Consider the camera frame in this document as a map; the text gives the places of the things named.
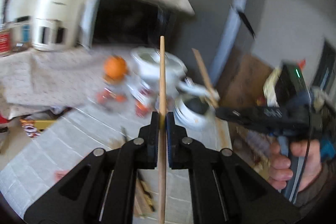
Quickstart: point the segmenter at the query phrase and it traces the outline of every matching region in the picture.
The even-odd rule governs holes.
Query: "table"
[[[109,112],[93,103],[78,107],[61,117],[38,138],[33,139],[0,172],[0,190],[10,206],[23,218],[26,209],[55,183],[56,170],[69,170],[97,147],[110,150],[122,143],[121,127],[128,139],[138,136],[139,129],[150,123],[151,116],[135,115],[134,99],[125,108]],[[226,138],[228,126],[223,121]],[[187,128],[188,136],[201,141],[207,148],[220,150],[215,123],[204,131]],[[158,208],[158,171],[141,170]],[[157,223],[154,212],[134,223]],[[192,204],[187,170],[167,171],[166,223],[192,223]]]

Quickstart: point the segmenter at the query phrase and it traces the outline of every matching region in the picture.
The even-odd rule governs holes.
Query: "orange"
[[[127,74],[127,63],[120,56],[111,56],[105,61],[104,71],[112,80],[122,80]]]

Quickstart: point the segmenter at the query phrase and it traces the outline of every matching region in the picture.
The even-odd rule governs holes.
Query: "wooden dowel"
[[[213,95],[214,88],[213,88],[212,83],[210,81],[210,77],[208,75],[207,68],[205,67],[205,64],[203,62],[203,58],[202,58],[202,56],[201,56],[201,54],[198,50],[196,50],[194,48],[192,50],[194,52],[199,71],[202,75],[204,85],[210,93],[211,104],[214,108],[217,108],[218,107],[218,102]],[[217,131],[218,131],[218,135],[219,135],[219,138],[220,138],[222,148],[226,148],[226,147],[229,148],[230,145],[229,145],[228,141],[225,139],[225,133],[224,133],[223,126],[222,126],[222,121],[217,117],[215,117],[215,125],[216,125]]]
[[[214,89],[212,87],[212,83],[210,81],[210,77],[208,75],[207,68],[205,67],[205,64],[203,62],[202,56],[201,56],[201,54],[198,50],[196,50],[194,48],[192,50],[194,52],[199,71],[202,75],[204,85],[210,93],[210,100],[211,100],[212,106],[214,108],[217,108],[218,107],[218,102],[216,101],[216,99],[213,96]]]
[[[160,130],[159,130],[159,151],[158,151],[158,168],[159,168],[159,223],[165,223],[166,211],[166,64],[165,64],[165,38],[160,37]]]

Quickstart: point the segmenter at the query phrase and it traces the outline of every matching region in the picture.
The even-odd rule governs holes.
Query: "finger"
[[[304,157],[306,155],[308,141],[303,140],[300,142],[293,142],[290,145],[293,156]],[[318,140],[310,141],[310,147],[308,156],[319,156],[320,155],[320,142]]]
[[[287,169],[291,166],[290,159],[284,155],[272,155],[269,160],[275,169]]]
[[[287,181],[290,180],[293,176],[293,171],[290,169],[275,169],[270,167],[268,174],[271,178],[278,181]]]
[[[279,143],[278,142],[271,143],[271,145],[269,146],[269,151],[271,152],[271,154],[274,154],[274,155],[280,154],[280,145],[279,145]]]
[[[268,178],[267,182],[273,186],[273,188],[277,190],[282,190],[286,187],[287,182],[286,181],[278,181],[274,180],[273,178]]]

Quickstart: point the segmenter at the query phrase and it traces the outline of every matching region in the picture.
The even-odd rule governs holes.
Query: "tiled floor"
[[[32,140],[21,127],[19,119],[10,122],[9,130],[9,136],[0,151],[0,171]]]

